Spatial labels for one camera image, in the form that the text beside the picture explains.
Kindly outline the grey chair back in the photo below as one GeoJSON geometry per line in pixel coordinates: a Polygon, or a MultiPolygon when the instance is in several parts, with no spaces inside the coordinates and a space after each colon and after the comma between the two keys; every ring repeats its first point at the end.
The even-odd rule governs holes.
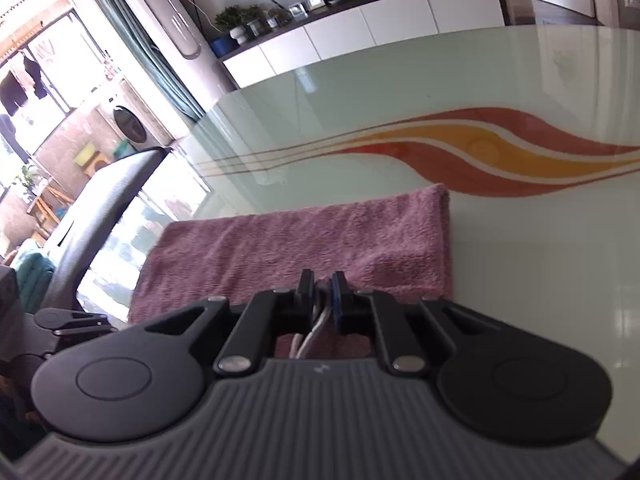
{"type": "Polygon", "coordinates": [[[41,307],[80,308],[77,289],[90,263],[169,153],[169,148],[149,148],[112,162],[89,180],[44,244],[55,270],[41,307]]]}

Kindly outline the white standing air conditioner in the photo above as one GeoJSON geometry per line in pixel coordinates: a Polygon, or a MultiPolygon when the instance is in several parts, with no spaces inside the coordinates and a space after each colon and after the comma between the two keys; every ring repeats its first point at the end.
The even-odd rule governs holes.
{"type": "Polygon", "coordinates": [[[211,110],[234,90],[227,73],[180,0],[125,0],[182,83],[211,110]]]}

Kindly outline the white low cabinet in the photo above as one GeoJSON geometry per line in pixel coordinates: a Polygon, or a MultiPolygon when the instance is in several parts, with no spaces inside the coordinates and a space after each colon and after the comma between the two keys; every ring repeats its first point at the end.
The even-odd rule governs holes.
{"type": "Polygon", "coordinates": [[[506,0],[355,0],[270,32],[221,63],[245,88],[384,44],[510,24],[506,0]]]}

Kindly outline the potted plant white pot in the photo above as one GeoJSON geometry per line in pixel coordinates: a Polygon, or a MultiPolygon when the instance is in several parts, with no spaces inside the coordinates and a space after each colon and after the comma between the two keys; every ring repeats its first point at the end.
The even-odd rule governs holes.
{"type": "Polygon", "coordinates": [[[215,25],[222,32],[228,32],[229,36],[242,46],[248,39],[246,19],[247,10],[242,6],[226,6],[215,16],[215,25]]]}

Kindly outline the pink terry towel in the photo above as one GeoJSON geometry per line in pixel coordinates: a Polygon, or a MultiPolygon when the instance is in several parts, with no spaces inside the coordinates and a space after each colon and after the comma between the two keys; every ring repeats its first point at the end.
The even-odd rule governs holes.
{"type": "Polygon", "coordinates": [[[207,296],[244,304],[293,288],[309,269],[344,272],[353,288],[401,304],[451,298],[449,192],[434,184],[364,202],[172,222],[146,257],[128,321],[138,324],[207,296]]]}

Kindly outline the wooden stool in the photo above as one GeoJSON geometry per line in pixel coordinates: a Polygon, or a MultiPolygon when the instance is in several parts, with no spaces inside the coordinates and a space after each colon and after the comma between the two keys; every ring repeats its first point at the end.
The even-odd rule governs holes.
{"type": "Polygon", "coordinates": [[[53,179],[40,181],[29,193],[26,212],[36,220],[37,231],[48,238],[60,225],[75,201],[54,185],[53,179]]]}

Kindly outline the green curtain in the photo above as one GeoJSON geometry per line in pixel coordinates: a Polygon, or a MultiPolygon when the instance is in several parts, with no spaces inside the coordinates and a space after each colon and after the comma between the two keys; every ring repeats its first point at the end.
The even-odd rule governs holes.
{"type": "Polygon", "coordinates": [[[204,108],[170,67],[128,3],[125,0],[96,0],[96,4],[174,109],[190,122],[202,119],[204,108]]]}

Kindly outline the washing machine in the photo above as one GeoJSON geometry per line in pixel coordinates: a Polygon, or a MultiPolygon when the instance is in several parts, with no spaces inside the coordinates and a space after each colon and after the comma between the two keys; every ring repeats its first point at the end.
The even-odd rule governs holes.
{"type": "Polygon", "coordinates": [[[125,78],[112,81],[105,88],[96,110],[138,152],[166,148],[174,140],[125,78]]]}

